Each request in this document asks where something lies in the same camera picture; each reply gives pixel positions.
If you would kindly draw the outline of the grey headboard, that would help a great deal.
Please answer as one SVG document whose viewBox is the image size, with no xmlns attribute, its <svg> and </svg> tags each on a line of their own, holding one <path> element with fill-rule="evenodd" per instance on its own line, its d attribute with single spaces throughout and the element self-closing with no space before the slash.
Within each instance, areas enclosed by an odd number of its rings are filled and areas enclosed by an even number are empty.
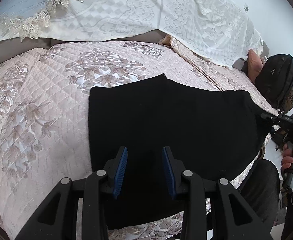
<svg viewBox="0 0 293 240">
<path fill-rule="evenodd" d="M 139 34 L 132 37 L 114 38 L 113 40 L 157 43 L 159 40 L 164 38 L 165 35 L 166 34 L 160 30 L 152 30 L 144 34 Z M 21 41 L 20 38 L 12 38 L 11 40 L 0 41 L 0 53 L 4 53 L 6 55 L 16 53 L 18 55 L 34 48 L 48 49 L 55 44 L 63 42 L 65 41 L 52 38 L 25 38 L 23 41 Z"/>
</svg>

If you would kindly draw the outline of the pink quilted floral bedspread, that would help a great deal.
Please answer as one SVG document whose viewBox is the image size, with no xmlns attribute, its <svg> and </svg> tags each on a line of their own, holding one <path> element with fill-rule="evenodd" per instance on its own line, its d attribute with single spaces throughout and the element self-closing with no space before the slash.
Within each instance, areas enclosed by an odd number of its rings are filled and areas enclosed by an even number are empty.
<svg viewBox="0 0 293 240">
<path fill-rule="evenodd" d="M 246 90 L 276 113 L 243 72 L 204 61 L 174 38 L 62 43 L 17 55 L 0 64 L 0 238 L 14 239 L 61 178 L 90 174 L 90 89 L 160 74 L 205 90 Z"/>
</svg>

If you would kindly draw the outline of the small pink cushion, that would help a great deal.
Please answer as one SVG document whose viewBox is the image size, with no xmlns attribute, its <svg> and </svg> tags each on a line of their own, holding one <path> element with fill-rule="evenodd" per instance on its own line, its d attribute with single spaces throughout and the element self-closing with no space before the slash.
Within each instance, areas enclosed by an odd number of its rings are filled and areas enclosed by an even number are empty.
<svg viewBox="0 0 293 240">
<path fill-rule="evenodd" d="M 257 53 L 250 49 L 248 52 L 248 77 L 254 82 L 257 76 L 260 74 L 262 68 L 264 67 L 267 61 L 267 57 L 260 57 Z"/>
</svg>

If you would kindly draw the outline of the black backpack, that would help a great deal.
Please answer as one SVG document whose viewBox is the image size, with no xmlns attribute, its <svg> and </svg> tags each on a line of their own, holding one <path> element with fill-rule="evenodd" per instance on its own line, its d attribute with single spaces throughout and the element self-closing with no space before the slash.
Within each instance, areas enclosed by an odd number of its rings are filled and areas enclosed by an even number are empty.
<svg viewBox="0 0 293 240">
<path fill-rule="evenodd" d="M 274 109 L 284 111 L 293 88 L 293 57 L 290 54 L 269 57 L 254 83 Z"/>
</svg>

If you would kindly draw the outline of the black pants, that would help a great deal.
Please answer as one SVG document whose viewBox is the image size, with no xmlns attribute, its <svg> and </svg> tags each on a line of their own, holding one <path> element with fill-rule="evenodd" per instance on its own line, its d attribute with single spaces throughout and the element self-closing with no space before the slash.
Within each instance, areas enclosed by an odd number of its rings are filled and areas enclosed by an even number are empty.
<svg viewBox="0 0 293 240">
<path fill-rule="evenodd" d="M 88 130 L 92 170 L 127 148 L 120 194 L 107 204 L 111 230 L 183 210 L 166 184 L 162 149 L 202 178 L 235 179 L 257 156 L 271 124 L 249 92 L 189 87 L 159 75 L 125 85 L 93 87 Z"/>
</svg>

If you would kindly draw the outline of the white lace bed cover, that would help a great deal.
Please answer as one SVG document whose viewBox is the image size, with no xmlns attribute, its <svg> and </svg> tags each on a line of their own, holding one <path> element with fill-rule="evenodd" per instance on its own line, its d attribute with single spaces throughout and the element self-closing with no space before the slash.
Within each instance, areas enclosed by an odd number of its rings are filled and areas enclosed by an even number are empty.
<svg viewBox="0 0 293 240">
<path fill-rule="evenodd" d="M 1 0 L 0 41 L 107 41 L 161 31 L 197 55 L 230 67 L 263 41 L 230 0 Z"/>
</svg>

